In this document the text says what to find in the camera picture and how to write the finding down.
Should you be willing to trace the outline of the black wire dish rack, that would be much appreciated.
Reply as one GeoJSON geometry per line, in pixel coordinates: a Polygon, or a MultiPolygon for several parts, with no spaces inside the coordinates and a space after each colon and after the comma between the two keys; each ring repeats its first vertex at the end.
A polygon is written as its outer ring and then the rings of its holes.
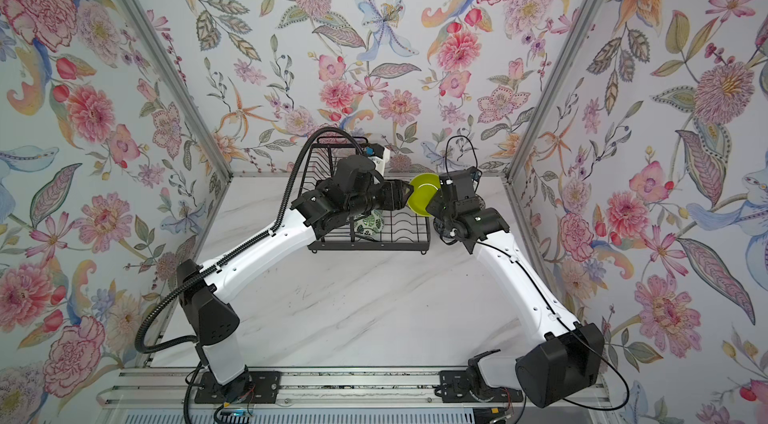
{"type": "MultiPolygon", "coordinates": [[[[297,198],[314,190],[319,181],[330,178],[337,163],[348,156],[364,155],[370,144],[368,139],[357,137],[353,143],[334,133],[317,138],[309,147],[302,165],[300,187],[297,198]]],[[[426,254],[430,247],[431,231],[429,219],[420,217],[407,206],[398,211],[384,211],[384,228],[379,240],[358,236],[354,222],[315,239],[308,249],[319,251],[408,251],[426,254]]]]}

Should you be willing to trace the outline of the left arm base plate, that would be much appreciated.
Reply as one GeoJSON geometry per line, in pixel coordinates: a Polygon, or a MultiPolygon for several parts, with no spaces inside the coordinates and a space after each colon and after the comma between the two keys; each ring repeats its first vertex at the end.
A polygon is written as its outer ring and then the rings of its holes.
{"type": "Polygon", "coordinates": [[[204,372],[194,396],[195,404],[275,404],[282,373],[248,371],[228,384],[219,384],[212,372],[204,372]]]}

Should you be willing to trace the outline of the lime green plastic bowl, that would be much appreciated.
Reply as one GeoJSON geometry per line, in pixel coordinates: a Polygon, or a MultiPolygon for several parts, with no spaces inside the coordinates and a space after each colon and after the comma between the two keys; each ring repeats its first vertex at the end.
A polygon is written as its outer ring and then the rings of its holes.
{"type": "Polygon", "coordinates": [[[440,190],[439,176],[433,173],[419,174],[410,181],[410,185],[413,192],[407,201],[408,208],[418,216],[429,217],[427,206],[440,190]]]}

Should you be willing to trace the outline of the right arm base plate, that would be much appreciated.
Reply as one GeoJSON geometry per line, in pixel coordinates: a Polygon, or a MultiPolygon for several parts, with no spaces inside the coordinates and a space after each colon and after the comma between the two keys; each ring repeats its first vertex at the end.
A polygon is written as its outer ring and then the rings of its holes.
{"type": "Polygon", "coordinates": [[[520,390],[489,387],[477,373],[469,369],[442,370],[438,377],[434,394],[443,403],[507,405],[523,402],[520,390]]]}

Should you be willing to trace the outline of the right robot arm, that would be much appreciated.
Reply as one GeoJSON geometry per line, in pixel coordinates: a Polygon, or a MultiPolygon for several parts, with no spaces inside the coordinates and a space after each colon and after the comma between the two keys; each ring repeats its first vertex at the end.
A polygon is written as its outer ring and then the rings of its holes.
{"type": "Polygon", "coordinates": [[[489,270],[512,304],[528,349],[494,349],[469,359],[467,375],[479,397],[494,389],[519,391],[545,408],[594,385],[605,344],[601,330],[585,325],[546,287],[521,253],[500,212],[477,193],[476,168],[412,180],[410,208],[432,218],[438,236],[460,244],[489,270]]]}

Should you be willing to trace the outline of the green leaf pattern bowl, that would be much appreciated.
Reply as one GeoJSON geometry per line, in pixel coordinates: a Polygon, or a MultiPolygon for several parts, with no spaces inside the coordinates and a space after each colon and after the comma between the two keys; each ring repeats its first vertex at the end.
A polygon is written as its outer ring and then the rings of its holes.
{"type": "Polygon", "coordinates": [[[379,240],[384,228],[383,212],[373,210],[367,216],[360,217],[354,223],[354,231],[358,236],[379,240]]]}

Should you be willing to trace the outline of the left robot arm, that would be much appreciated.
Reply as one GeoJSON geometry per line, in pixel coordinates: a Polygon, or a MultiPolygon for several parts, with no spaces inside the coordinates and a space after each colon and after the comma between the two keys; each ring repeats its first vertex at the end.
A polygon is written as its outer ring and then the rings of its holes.
{"type": "Polygon", "coordinates": [[[232,300],[273,265],[330,232],[374,210],[405,208],[414,188],[404,180],[384,178],[387,160],[387,149],[367,151],[342,129],[323,127],[311,134],[295,160],[273,223],[203,265],[192,260],[180,264],[182,274],[176,288],[140,324],[134,340],[136,351],[150,355],[191,343],[200,364],[212,374],[218,393],[230,402],[243,398],[254,384],[237,340],[240,318],[232,300]],[[303,161],[316,141],[327,136],[346,140],[353,154],[340,159],[331,176],[314,189],[294,197],[292,191],[303,161]],[[192,334],[160,344],[146,343],[151,325],[175,303],[182,306],[192,334]]]}

